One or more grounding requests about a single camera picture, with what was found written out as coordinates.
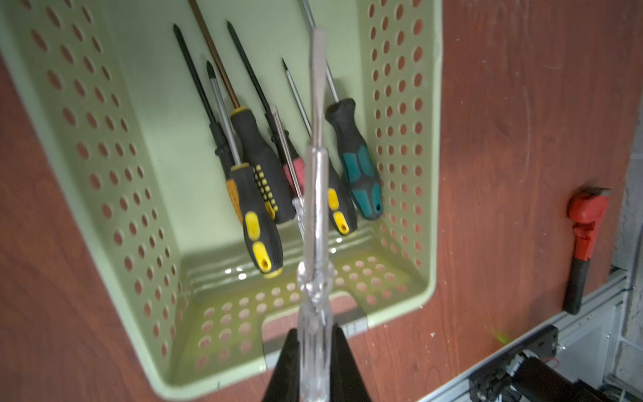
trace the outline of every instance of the wooden table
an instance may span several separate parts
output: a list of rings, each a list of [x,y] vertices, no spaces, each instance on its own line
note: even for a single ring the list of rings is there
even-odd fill
[[[444,0],[439,285],[351,339],[375,401],[416,400],[561,310],[581,185],[614,189],[586,291],[606,280],[642,78],[639,0]],[[0,94],[0,395],[155,399],[4,68]],[[268,379],[206,399],[258,401]]]

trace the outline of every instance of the black screwdriver tip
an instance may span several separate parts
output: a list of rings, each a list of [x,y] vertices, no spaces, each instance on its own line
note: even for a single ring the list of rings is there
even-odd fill
[[[210,79],[216,80],[217,76],[214,75],[214,67],[212,67],[212,63],[210,61],[207,61],[205,63],[205,68],[208,70],[208,77],[210,77]]]

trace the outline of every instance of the teal screwdriver handle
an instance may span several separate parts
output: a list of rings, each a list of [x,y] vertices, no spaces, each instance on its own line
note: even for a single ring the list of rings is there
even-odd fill
[[[371,221],[377,219],[384,209],[382,188],[366,141],[355,125],[355,101],[346,98],[329,106],[326,120],[337,134],[337,151],[355,204],[364,218]]]

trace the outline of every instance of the green plastic basket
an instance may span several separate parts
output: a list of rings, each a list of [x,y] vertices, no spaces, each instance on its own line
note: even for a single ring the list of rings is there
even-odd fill
[[[298,1],[200,5],[262,132],[226,20],[304,154],[308,137],[280,60],[310,99]],[[351,335],[420,307],[435,289],[442,11],[438,0],[311,6],[383,179],[383,217],[329,239],[333,297],[352,299],[336,319]],[[293,322],[302,241],[295,223],[282,225],[284,272],[275,279],[250,262],[172,31],[181,27],[207,83],[210,54],[187,1],[6,0],[0,10],[5,63],[155,392],[190,399],[274,365],[283,338],[264,332],[280,317]],[[330,125],[325,132],[341,173]]]

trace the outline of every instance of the brown screwdriver shaft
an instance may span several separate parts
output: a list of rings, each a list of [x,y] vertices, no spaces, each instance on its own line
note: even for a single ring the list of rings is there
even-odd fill
[[[230,96],[230,100],[232,101],[232,106],[235,109],[238,109],[240,107],[239,99],[237,99],[237,94],[235,94],[235,90],[232,88],[232,84],[230,83],[228,74],[226,74],[226,69],[223,68],[223,62],[219,57],[219,52],[217,51],[217,48],[214,46],[214,41],[212,40],[212,36],[210,36],[210,31],[208,31],[208,26],[205,25],[205,20],[203,19],[203,14],[201,14],[199,5],[197,4],[196,0],[188,0],[188,2],[190,3],[190,7],[192,8],[194,17],[197,19],[197,24],[199,24],[199,28],[201,29],[201,33],[205,38],[205,42],[208,44],[210,53],[212,54],[212,58],[214,59],[214,64],[217,66],[217,70],[219,70],[219,75],[221,76],[223,85],[226,87],[226,90],[228,91],[228,95]]]

